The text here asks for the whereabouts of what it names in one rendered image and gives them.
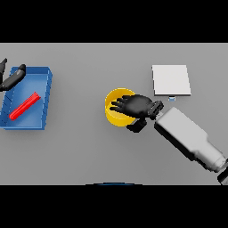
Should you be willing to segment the red beaker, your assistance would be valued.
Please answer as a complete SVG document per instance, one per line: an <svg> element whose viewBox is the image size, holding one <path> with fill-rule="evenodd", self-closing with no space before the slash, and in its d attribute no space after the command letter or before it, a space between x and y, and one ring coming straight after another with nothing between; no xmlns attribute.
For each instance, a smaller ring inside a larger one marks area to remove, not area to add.
<svg viewBox="0 0 228 228"><path fill-rule="evenodd" d="M10 113L9 119L10 120L17 119L26 110L28 110L33 104L35 104L40 98L41 96L37 92L34 92L32 95L30 95L29 98L27 98L23 103L21 103L16 109L14 109Z"/></svg>

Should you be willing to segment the pale square measuring scale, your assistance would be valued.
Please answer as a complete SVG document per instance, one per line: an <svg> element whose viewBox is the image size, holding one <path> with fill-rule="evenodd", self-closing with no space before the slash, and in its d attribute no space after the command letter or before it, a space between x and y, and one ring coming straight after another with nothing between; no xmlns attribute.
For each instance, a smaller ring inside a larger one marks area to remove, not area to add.
<svg viewBox="0 0 228 228"><path fill-rule="evenodd" d="M191 96L191 85L186 65L152 65L155 96Z"/></svg>

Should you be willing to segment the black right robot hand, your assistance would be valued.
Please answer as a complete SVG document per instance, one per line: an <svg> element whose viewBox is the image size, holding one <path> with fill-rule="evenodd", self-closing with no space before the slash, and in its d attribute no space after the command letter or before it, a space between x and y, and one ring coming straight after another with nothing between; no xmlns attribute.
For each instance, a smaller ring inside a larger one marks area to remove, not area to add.
<svg viewBox="0 0 228 228"><path fill-rule="evenodd" d="M146 119L155 120L163 108L162 101L154 102L147 96L135 94L117 98L115 102L111 103L110 110L137 118L133 125L127 125L126 128L134 133L139 133L147 125Z"/></svg>

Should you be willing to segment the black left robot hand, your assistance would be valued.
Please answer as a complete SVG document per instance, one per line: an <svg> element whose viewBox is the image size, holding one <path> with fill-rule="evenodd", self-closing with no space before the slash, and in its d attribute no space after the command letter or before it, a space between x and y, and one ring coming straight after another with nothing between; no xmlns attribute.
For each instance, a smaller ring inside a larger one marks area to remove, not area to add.
<svg viewBox="0 0 228 228"><path fill-rule="evenodd" d="M26 65L21 64L13 74L3 80L6 62L6 58L0 62L0 92L10 91L26 76Z"/></svg>

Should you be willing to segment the blue tray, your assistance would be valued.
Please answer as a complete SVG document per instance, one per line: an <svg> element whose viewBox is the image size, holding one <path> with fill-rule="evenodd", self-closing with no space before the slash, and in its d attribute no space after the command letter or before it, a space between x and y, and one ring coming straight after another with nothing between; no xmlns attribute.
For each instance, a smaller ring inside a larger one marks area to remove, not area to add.
<svg viewBox="0 0 228 228"><path fill-rule="evenodd" d="M26 76L4 93L0 109L0 128L5 130L44 130L52 87L53 74L49 67L27 67ZM39 99L15 120L9 115L32 94Z"/></svg>

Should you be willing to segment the yellow bowl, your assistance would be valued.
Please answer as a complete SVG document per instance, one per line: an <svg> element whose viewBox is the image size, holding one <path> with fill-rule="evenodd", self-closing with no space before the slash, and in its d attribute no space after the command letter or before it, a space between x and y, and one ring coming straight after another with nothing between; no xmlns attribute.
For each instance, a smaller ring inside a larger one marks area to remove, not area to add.
<svg viewBox="0 0 228 228"><path fill-rule="evenodd" d="M123 95L134 95L134 92L127 88L116 88L109 92L105 98L105 115L109 122L114 126L127 126L134 122L134 118L110 110L110 107L112 106L111 103L115 102L117 98L121 98Z"/></svg>

